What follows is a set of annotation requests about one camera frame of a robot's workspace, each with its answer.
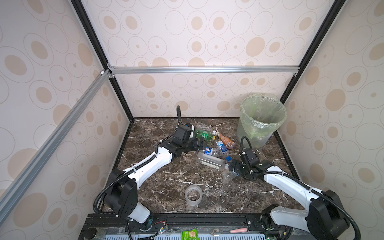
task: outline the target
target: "marble tabletop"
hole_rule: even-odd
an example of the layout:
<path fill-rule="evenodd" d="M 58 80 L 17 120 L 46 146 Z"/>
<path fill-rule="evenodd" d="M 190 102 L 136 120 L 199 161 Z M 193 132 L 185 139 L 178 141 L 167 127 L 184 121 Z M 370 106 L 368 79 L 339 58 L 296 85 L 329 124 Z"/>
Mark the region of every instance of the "marble tabletop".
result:
<path fill-rule="evenodd" d="M 202 122 L 218 129 L 222 134 L 235 141 L 230 156 L 239 160 L 240 150 L 236 141 L 238 118 L 183 118 L 183 123 L 196 125 Z M 135 119 L 129 134 L 118 168 L 123 170 L 147 157 L 153 146 L 168 136 L 175 128 L 177 119 L 143 118 Z M 287 173 L 291 173 L 274 137 L 256 152 L 260 160 L 269 160 Z M 253 213 L 261 212 L 271 204 L 302 209 L 293 198 L 264 181 L 246 181 L 240 176 L 228 181 L 223 178 L 225 171 L 199 164 L 195 161 L 196 152 L 183 154 L 170 164 L 162 167 L 150 176 L 139 188 L 139 202 L 154 213 Z M 189 206 L 184 192 L 192 184 L 203 191 L 202 201 L 197 206 Z"/>

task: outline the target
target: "green wrapper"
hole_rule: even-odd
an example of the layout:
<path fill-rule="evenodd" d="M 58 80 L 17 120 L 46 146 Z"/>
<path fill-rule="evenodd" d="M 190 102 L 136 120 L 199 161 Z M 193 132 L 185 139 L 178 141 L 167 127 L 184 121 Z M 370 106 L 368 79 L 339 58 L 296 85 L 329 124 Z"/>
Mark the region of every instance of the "green wrapper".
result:
<path fill-rule="evenodd" d="M 197 230 L 194 228 L 191 231 L 181 232 L 181 240 L 199 240 Z"/>

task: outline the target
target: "tape roll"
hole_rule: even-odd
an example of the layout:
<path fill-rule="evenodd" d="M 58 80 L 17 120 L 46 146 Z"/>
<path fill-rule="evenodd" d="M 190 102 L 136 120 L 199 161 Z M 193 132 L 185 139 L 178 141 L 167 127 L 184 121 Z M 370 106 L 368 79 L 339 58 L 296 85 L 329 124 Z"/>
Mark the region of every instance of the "tape roll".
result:
<path fill-rule="evenodd" d="M 187 197 L 188 193 L 192 190 L 197 190 L 200 194 L 200 197 L 196 201 L 191 201 Z M 202 199 L 203 199 L 203 191 L 201 190 L 201 188 L 199 186 L 191 185 L 191 186 L 187 187 L 187 189 L 185 190 L 185 200 L 187 201 L 187 203 L 189 205 L 196 206 L 197 204 L 201 203 Z"/>

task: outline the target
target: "green plastic bottle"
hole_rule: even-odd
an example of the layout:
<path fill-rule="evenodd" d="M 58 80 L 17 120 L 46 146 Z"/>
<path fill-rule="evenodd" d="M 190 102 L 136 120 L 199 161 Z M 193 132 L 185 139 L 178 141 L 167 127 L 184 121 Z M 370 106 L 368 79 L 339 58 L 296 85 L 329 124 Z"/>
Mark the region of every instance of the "green plastic bottle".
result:
<path fill-rule="evenodd" d="M 213 141 L 216 139 L 215 135 L 213 135 L 207 131 L 204 131 L 202 129 L 195 128 L 195 132 L 196 132 L 197 137 L 203 137 L 207 141 Z"/>

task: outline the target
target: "trash can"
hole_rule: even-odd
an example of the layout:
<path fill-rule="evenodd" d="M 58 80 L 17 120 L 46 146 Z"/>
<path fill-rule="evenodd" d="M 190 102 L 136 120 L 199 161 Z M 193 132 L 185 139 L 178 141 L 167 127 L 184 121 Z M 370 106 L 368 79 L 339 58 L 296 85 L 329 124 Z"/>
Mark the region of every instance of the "trash can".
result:
<path fill-rule="evenodd" d="M 273 94 L 256 93 L 245 98 L 240 111 L 236 138 L 240 143 L 241 138 L 247 136 L 252 148 L 264 146 L 287 117 L 285 106 Z M 243 141 L 243 145 L 247 147 L 247 141 Z"/>

